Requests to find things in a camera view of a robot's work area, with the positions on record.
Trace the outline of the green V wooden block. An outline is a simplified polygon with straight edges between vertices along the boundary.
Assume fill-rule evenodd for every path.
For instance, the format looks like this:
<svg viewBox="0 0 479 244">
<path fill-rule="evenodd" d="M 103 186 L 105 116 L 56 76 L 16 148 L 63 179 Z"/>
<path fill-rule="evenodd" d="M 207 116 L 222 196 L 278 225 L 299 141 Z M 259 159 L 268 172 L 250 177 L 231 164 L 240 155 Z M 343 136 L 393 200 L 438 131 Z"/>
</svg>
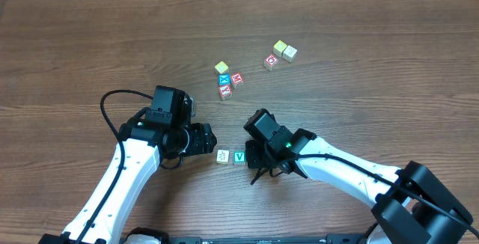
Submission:
<svg viewBox="0 0 479 244">
<path fill-rule="evenodd" d="M 235 165 L 246 164 L 245 151 L 234 151 L 234 164 Z"/>
</svg>

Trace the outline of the sun picture wooden block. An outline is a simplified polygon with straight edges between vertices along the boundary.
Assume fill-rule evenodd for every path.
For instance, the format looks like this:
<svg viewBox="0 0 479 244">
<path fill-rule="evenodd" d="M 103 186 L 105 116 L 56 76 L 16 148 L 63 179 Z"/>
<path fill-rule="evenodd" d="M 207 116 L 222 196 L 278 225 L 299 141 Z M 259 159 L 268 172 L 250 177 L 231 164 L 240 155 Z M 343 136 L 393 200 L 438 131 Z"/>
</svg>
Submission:
<svg viewBox="0 0 479 244">
<path fill-rule="evenodd" d="M 216 155 L 216 163 L 227 165 L 229 163 L 230 152 L 228 150 L 218 150 Z"/>
</svg>

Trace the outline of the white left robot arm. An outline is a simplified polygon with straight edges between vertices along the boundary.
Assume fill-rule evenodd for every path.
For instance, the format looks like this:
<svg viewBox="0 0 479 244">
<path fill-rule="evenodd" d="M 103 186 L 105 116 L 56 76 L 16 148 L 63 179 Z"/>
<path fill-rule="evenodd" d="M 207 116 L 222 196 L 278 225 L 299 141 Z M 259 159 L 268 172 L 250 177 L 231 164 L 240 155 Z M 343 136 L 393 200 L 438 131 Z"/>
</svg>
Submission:
<svg viewBox="0 0 479 244">
<path fill-rule="evenodd" d="M 217 144 L 208 123 L 166 126 L 130 118 L 105 174 L 82 211 L 59 235 L 41 243 L 119 243 L 126 221 L 146 182 L 164 159 L 213 152 Z"/>
</svg>

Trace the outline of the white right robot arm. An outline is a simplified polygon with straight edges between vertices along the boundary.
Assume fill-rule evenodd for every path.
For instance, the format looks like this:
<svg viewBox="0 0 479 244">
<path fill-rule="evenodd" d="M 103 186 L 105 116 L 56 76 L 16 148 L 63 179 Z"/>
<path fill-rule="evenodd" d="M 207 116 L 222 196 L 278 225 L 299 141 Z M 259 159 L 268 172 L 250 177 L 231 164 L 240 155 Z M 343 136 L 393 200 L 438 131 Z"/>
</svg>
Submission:
<svg viewBox="0 0 479 244">
<path fill-rule="evenodd" d="M 304 129 L 248 134 L 246 156 L 258 177 L 277 168 L 333 185 L 368 205 L 376 224 L 363 243 L 458 243 L 466 231 L 478 234 L 470 212 L 420 163 L 398 168 L 368 162 Z"/>
</svg>

